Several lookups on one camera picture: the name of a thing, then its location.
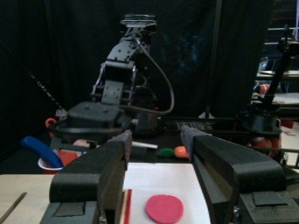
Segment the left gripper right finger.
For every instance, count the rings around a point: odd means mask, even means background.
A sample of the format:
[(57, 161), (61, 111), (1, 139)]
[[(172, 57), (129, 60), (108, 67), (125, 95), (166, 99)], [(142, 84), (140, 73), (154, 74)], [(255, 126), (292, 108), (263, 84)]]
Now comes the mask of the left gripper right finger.
[(287, 224), (280, 164), (249, 148), (184, 126), (181, 142), (212, 224)]

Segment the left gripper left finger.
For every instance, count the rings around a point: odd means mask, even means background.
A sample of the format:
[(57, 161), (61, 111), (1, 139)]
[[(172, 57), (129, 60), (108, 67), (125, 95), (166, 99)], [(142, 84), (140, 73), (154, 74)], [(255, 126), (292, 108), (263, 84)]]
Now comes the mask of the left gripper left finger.
[(126, 130), (53, 176), (49, 224), (118, 224), (130, 147), (132, 133)]

